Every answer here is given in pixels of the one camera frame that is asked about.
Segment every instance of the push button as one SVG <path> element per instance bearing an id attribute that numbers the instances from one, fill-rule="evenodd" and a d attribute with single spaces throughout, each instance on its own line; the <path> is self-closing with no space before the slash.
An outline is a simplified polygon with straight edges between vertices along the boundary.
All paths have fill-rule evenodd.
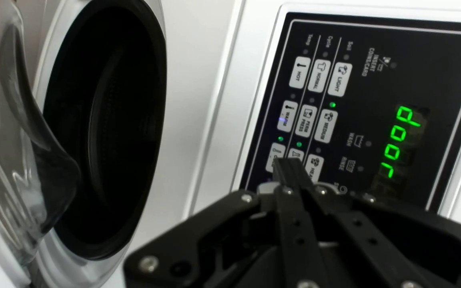
<path id="1" fill-rule="evenodd" d="M 328 86 L 328 94 L 343 97 L 346 93 L 346 86 L 349 81 L 349 77 L 352 73 L 352 64 L 349 62 L 338 62 L 333 69 L 333 75 Z"/>
<path id="2" fill-rule="evenodd" d="M 282 158 L 285 153 L 285 145 L 274 142 L 269 149 L 268 161 L 266 161 L 266 171 L 274 173 L 274 160 Z"/>
<path id="3" fill-rule="evenodd" d="M 322 93 L 328 78 L 332 62 L 327 59 L 317 59 L 312 67 L 309 91 Z"/>
<path id="4" fill-rule="evenodd" d="M 300 117 L 298 117 L 298 125 L 296 125 L 296 134 L 303 137 L 309 137 L 312 131 L 312 125 L 316 120 L 316 112 L 317 109 L 314 105 L 303 105 Z"/>
<path id="5" fill-rule="evenodd" d="M 284 101 L 277 129 L 290 133 L 293 129 L 295 117 L 296 117 L 298 102 Z"/>
<path id="6" fill-rule="evenodd" d="M 322 110 L 322 115 L 320 115 L 320 120 L 317 123 L 316 134 L 314 134 L 316 141 L 320 141 L 320 142 L 332 141 L 333 129 L 336 128 L 336 123 L 338 123 L 338 115 L 340 113 L 336 110 L 328 110 L 328 109 Z"/>
<path id="7" fill-rule="evenodd" d="M 325 158 L 319 157 L 319 155 L 309 155 L 308 157 L 308 163 L 306 163 L 306 171 L 311 176 L 311 181 L 316 184 L 317 181 L 320 181 L 320 174 L 325 165 Z"/>
<path id="8" fill-rule="evenodd" d="M 303 161 L 303 160 L 304 160 L 304 155 L 306 155 L 306 153 L 304 153 L 303 150 L 290 149 L 290 155 L 288 155 L 288 157 L 290 157 L 290 158 L 298 158 L 298 160 Z"/>
<path id="9" fill-rule="evenodd" d="M 290 86 L 301 89 L 306 85 L 308 72 L 311 65 L 311 57 L 303 57 L 298 56 L 293 65 L 292 78 L 290 78 Z"/>

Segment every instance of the control panel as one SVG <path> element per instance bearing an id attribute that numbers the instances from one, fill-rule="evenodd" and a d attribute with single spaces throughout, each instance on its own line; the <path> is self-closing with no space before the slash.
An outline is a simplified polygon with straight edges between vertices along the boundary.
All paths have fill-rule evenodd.
<path id="1" fill-rule="evenodd" d="M 290 13 L 242 189 L 300 158 L 341 193 L 439 205 L 461 147 L 461 24 Z"/>

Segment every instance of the washing machine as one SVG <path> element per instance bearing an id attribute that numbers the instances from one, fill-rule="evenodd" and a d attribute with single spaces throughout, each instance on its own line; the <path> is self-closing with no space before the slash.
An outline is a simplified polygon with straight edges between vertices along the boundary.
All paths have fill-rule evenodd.
<path id="1" fill-rule="evenodd" d="M 199 5 L 0 0 L 0 286 L 122 286 L 187 216 L 232 11 Z"/>
<path id="2" fill-rule="evenodd" d="M 290 157 L 461 222 L 461 1 L 255 0 L 232 22 L 194 211 Z"/>

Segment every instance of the button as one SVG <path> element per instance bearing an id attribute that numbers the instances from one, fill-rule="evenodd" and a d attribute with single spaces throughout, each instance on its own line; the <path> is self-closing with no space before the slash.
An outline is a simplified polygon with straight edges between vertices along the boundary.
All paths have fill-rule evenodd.
<path id="1" fill-rule="evenodd" d="M 274 142 L 269 149 L 268 161 L 266 161 L 266 171 L 274 173 L 274 160 L 282 158 L 285 153 L 285 145 Z"/>
<path id="2" fill-rule="evenodd" d="M 322 169 L 324 169 L 324 163 L 325 163 L 325 158 L 324 157 L 319 157 L 319 155 L 309 155 L 308 158 L 308 163 L 306 163 L 306 171 L 311 177 L 311 181 L 316 184 L 317 181 L 320 181 L 320 174 L 322 174 Z"/>
<path id="3" fill-rule="evenodd" d="M 317 59 L 312 67 L 311 80 L 309 80 L 309 91 L 322 93 L 328 78 L 330 72 L 330 61 Z"/>
<path id="4" fill-rule="evenodd" d="M 352 64 L 349 62 L 338 62 L 333 69 L 332 81 L 328 86 L 328 94 L 343 97 L 346 93 L 346 86 L 349 81 L 349 77 L 352 73 Z"/>
<path id="5" fill-rule="evenodd" d="M 338 123 L 338 112 L 324 109 L 316 128 L 314 139 L 320 142 L 330 142 L 336 123 Z"/>
<path id="6" fill-rule="evenodd" d="M 306 153 L 304 153 L 303 150 L 290 149 L 290 155 L 288 155 L 288 157 L 290 157 L 290 158 L 298 158 L 298 160 L 303 161 L 303 160 L 304 160 L 304 155 L 306 155 Z"/>
<path id="7" fill-rule="evenodd" d="M 309 70 L 311 57 L 298 56 L 293 65 L 293 73 L 290 78 L 290 86 L 301 89 L 306 85 L 308 70 Z"/>
<path id="8" fill-rule="evenodd" d="M 303 137 L 309 137 L 312 131 L 312 125 L 316 120 L 316 112 L 317 109 L 314 105 L 303 105 L 300 117 L 298 117 L 298 125 L 296 125 L 296 134 Z"/>
<path id="9" fill-rule="evenodd" d="M 295 117 L 296 117 L 298 102 L 284 101 L 277 129 L 290 133 L 293 129 Z"/>

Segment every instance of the machine front panel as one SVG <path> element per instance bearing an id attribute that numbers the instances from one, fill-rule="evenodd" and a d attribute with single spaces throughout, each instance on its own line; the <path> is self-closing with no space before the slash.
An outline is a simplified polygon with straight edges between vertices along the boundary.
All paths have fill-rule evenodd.
<path id="1" fill-rule="evenodd" d="M 290 13 L 242 176 L 300 158 L 341 193 L 442 198 L 461 145 L 461 24 Z"/>

